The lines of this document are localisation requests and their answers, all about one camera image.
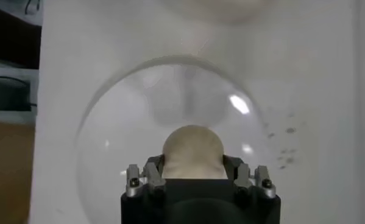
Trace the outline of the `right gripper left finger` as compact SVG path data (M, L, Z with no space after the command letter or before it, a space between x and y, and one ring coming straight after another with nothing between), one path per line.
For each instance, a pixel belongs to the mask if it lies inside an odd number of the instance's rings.
M146 186L151 195L162 197L166 191L166 180L162 177L164 161L164 155L150 157L142 172L137 164L130 164L126 170L126 196L142 196Z

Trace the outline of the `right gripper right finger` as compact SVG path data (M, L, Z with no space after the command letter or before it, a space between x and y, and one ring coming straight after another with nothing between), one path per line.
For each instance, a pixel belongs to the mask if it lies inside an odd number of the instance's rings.
M254 171L241 158L223 156L223 165L227 178L238 189L253 192L261 198L275 198L276 186L270 178L267 166L259 165Z

